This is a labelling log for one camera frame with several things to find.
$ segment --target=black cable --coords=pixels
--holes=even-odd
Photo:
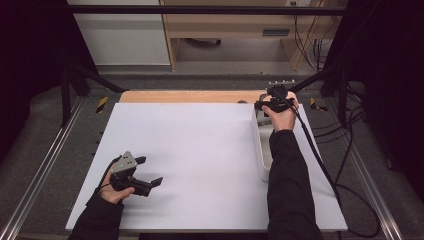
[[[325,127],[314,127],[314,128],[312,128],[312,130],[329,128],[329,127],[331,127],[331,126],[333,126],[333,125],[336,125],[336,124],[338,124],[338,123],[340,123],[340,122],[338,122],[338,121],[337,121],[337,122],[332,123],[332,124],[330,124],[330,125],[328,125],[328,126],[325,126]]]
[[[375,238],[376,236],[378,236],[378,234],[380,234],[380,219],[378,218],[378,214],[377,212],[374,210],[374,208],[371,206],[371,204],[368,203],[367,200],[365,200],[363,197],[361,197],[357,192],[355,192],[353,189],[348,188],[342,184],[336,184],[337,187],[343,188],[349,192],[351,192],[352,194],[354,194],[356,197],[358,197],[363,203],[365,203],[365,205],[367,205],[367,207],[371,210],[372,214],[374,215],[374,218],[377,222],[377,227],[374,233],[366,235],[366,234],[362,234],[362,233],[358,233],[352,229],[350,229],[349,227],[347,228],[347,230],[350,233],[355,234],[358,237],[362,237],[362,238]]]
[[[335,137],[333,139],[327,140],[327,141],[323,141],[323,142],[317,142],[317,144],[324,144],[324,143],[329,143],[329,142],[333,142],[341,137],[343,137],[344,135],[346,135],[348,133],[348,131],[345,131],[344,133],[342,133],[340,136]]]
[[[360,113],[358,113],[357,115],[355,115],[352,119],[350,119],[347,123],[348,124],[354,124],[354,123],[356,123],[360,118],[358,118],[358,117],[360,117],[361,116],[361,114],[363,114],[364,113],[364,111],[362,111],[362,112],[360,112]],[[331,131],[329,131],[329,132],[326,132],[326,133],[323,133],[323,134],[320,134],[320,135],[316,135],[316,136],[314,136],[314,138],[319,138],[319,137],[324,137],[324,136],[327,136],[327,135],[330,135],[330,134],[332,134],[332,133],[334,133],[334,132],[336,132],[337,130],[340,130],[340,129],[342,129],[342,128],[344,128],[343,126],[340,126],[340,127],[337,127],[337,128],[335,128],[335,129],[333,129],[333,130],[331,130]]]
[[[100,191],[100,189],[102,189],[103,187],[105,187],[105,186],[106,186],[106,185],[105,185],[105,186],[102,186],[103,181],[105,180],[106,175],[107,175],[107,173],[108,173],[109,169],[112,167],[112,165],[113,165],[113,164],[115,164],[116,162],[118,162],[120,158],[121,158],[121,156],[119,156],[119,157],[117,157],[117,158],[113,159],[113,160],[112,160],[112,162],[110,162],[110,163],[109,163],[109,166],[106,168],[106,171],[103,173],[103,177],[102,177],[102,179],[100,180],[99,186],[98,186],[98,187],[96,188],[96,190],[95,190],[97,193]]]
[[[358,106],[358,107],[356,107],[355,109],[353,109],[353,110],[352,110],[352,112],[350,112],[349,119],[351,119],[351,118],[352,118],[352,114],[353,114],[356,110],[358,110],[358,109],[360,109],[360,108],[361,108],[361,106]],[[343,170],[343,168],[344,168],[344,165],[346,164],[347,156],[349,155],[350,148],[352,147],[352,143],[353,143],[353,130],[352,130],[352,124],[348,124],[348,126],[349,126],[349,128],[348,128],[348,129],[349,129],[349,133],[350,133],[350,140],[349,140],[349,144],[347,145],[347,149],[346,149],[345,155],[344,155],[344,157],[343,157],[342,164],[340,165],[339,172],[337,173],[336,180],[334,181],[334,183],[335,183],[335,184],[337,184],[337,182],[339,181],[340,175],[342,174],[342,170]]]
[[[341,207],[342,205],[341,205],[341,200],[340,200],[339,192],[337,191],[337,188],[336,188],[336,186],[334,185],[334,182],[333,182],[333,180],[331,179],[330,174],[328,173],[327,169],[325,168],[325,166],[324,166],[324,164],[323,164],[323,162],[322,162],[322,160],[321,160],[321,157],[319,156],[319,154],[318,154],[318,152],[317,152],[317,150],[316,150],[316,148],[315,148],[315,146],[314,146],[314,143],[313,143],[313,141],[312,141],[311,135],[309,134],[309,131],[308,131],[308,129],[306,128],[306,124],[303,122],[302,118],[300,117],[299,111],[297,111],[297,109],[295,109],[295,108],[292,106],[292,104],[290,104],[290,103],[287,101],[287,99],[286,99],[285,97],[281,96],[281,94],[280,94],[280,93],[278,93],[278,91],[275,91],[275,93],[276,93],[276,94],[277,94],[277,95],[278,95],[281,99],[283,99],[283,101],[287,104],[287,106],[289,106],[289,107],[290,107],[290,109],[294,112],[294,114],[296,115],[296,117],[299,119],[299,121],[300,121],[300,123],[301,123],[301,126],[302,126],[302,129],[303,129],[303,131],[305,132],[306,139],[308,140],[308,143],[309,143],[309,145],[310,145],[310,147],[311,147],[311,150],[312,150],[312,152],[313,152],[313,154],[314,154],[314,156],[315,156],[315,158],[316,158],[316,160],[317,160],[317,162],[318,162],[319,166],[321,167],[322,172],[324,173],[325,177],[327,178],[327,181],[330,183],[330,186],[331,186],[331,188],[333,189],[334,195],[336,196],[337,202],[338,202],[339,206]]]
[[[356,107],[355,109],[353,109],[352,110],[352,112],[350,113],[350,116],[349,116],[349,119],[350,119],[350,123],[348,124],[348,126],[349,126],[349,133],[350,133],[350,141],[349,141],[349,144],[348,144],[348,148],[347,148],[347,150],[346,150],[346,152],[345,152],[345,155],[344,155],[344,157],[343,157],[343,160],[342,160],[342,164],[341,164],[341,166],[340,166],[340,168],[339,168],[339,172],[337,173],[337,177],[336,177],[336,180],[335,180],[335,185],[337,186],[337,187],[341,187],[341,188],[343,188],[343,189],[345,189],[345,190],[347,190],[347,191],[349,191],[349,192],[351,192],[351,193],[353,193],[355,196],[357,196],[362,202],[364,202],[366,205],[367,205],[367,207],[371,210],[371,212],[373,213],[373,215],[374,215],[374,218],[376,219],[376,222],[377,222],[377,229],[376,229],[376,231],[373,233],[373,234],[370,234],[370,235],[366,235],[366,234],[362,234],[362,233],[358,233],[358,232],[356,232],[356,231],[354,231],[354,230],[352,230],[352,229],[350,229],[349,227],[348,227],[348,231],[349,232],[351,232],[352,234],[355,234],[356,236],[359,236],[359,237],[362,237],[362,238],[374,238],[374,237],[376,237],[379,233],[380,233],[380,219],[378,218],[378,215],[377,215],[377,212],[372,208],[372,206],[363,198],[363,197],[361,197],[358,193],[356,193],[354,190],[352,190],[352,189],[350,189],[350,188],[348,188],[348,187],[346,187],[346,186],[344,186],[344,185],[341,185],[341,184],[339,184],[338,183],[338,181],[339,181],[339,179],[340,179],[340,175],[341,175],[341,173],[342,173],[342,170],[343,170],[343,168],[344,168],[344,166],[345,166],[345,163],[346,163],[346,160],[347,160],[347,156],[348,156],[348,154],[349,154],[349,152],[350,152],[350,148],[352,147],[352,143],[353,143],[353,129],[352,129],[352,125],[353,125],[353,113],[356,111],[356,110],[358,110],[358,109],[360,109],[360,108],[362,108],[362,106],[358,106],[358,107]]]

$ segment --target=metal rail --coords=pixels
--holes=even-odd
[[[43,162],[41,163],[37,173],[32,179],[31,184],[27,188],[24,196],[22,197],[19,205],[16,207],[15,212],[10,217],[9,221],[5,227],[0,232],[1,240],[12,240],[15,239],[21,229],[26,217],[28,216],[29,211],[31,210],[32,205],[34,204],[38,194],[40,193],[41,188],[49,172],[57,159],[57,156],[60,153],[60,150],[65,143],[69,132],[71,131],[74,123],[78,117],[78,114],[81,110],[81,107],[84,103],[84,97],[77,97],[76,102],[72,109],[71,118],[68,121],[68,124],[60,128],[53,144],[50,146],[49,151],[44,157]]]
[[[230,15],[310,15],[347,16],[366,9],[345,7],[263,7],[263,6],[156,6],[156,5],[44,5],[43,10],[78,14],[230,14]]]
[[[329,111],[331,112],[333,118],[337,120],[336,114],[336,105],[334,101],[329,101],[327,98],[325,99],[327,106],[329,106]],[[346,134],[342,138],[344,144],[347,148],[350,141],[350,135]],[[358,152],[355,144],[352,143],[351,146],[351,154],[353,167],[355,169],[356,174],[358,175],[359,180],[361,181],[362,188],[365,191],[365,194],[368,197],[368,201],[373,206],[374,210],[377,212],[377,215],[381,222],[381,229],[383,230],[386,238],[388,240],[402,240],[403,236],[393,219],[392,214],[390,213],[389,208],[386,205],[383,197],[381,196],[380,191],[377,188],[371,174],[368,172],[364,162],[362,161],[361,155]]]

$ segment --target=person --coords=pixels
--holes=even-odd
[[[296,95],[293,110],[297,111]],[[323,239],[315,222],[315,206],[309,181],[308,168],[293,133],[296,114],[292,109],[281,113],[263,106],[269,115],[274,131],[269,142],[273,162],[268,182],[268,238],[270,240],[319,240]],[[107,174],[100,190],[95,191],[78,218],[69,240],[113,239],[119,237],[119,224],[124,205],[122,200],[134,192],[134,188],[115,191]]]

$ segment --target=table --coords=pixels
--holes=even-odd
[[[266,231],[267,183],[258,174],[252,140],[256,118],[251,104],[234,103],[255,101],[258,93],[264,91],[124,93],[114,107],[66,229],[73,228],[108,163],[130,150],[135,157],[147,157],[134,174],[137,179],[164,179],[148,198],[132,195],[125,200],[122,230]],[[309,125],[302,106],[300,112]],[[334,193],[308,145],[303,144],[306,139],[299,127],[295,134],[310,172],[318,227],[346,230]]]

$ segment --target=black pole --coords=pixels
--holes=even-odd
[[[344,7],[262,7],[262,6],[155,6],[155,5],[45,5],[44,10],[78,14],[229,14],[229,15],[358,15],[364,9]]]
[[[60,86],[62,91],[62,124],[64,127],[71,117],[71,98],[69,94],[69,81],[66,76],[66,68],[60,76]]]

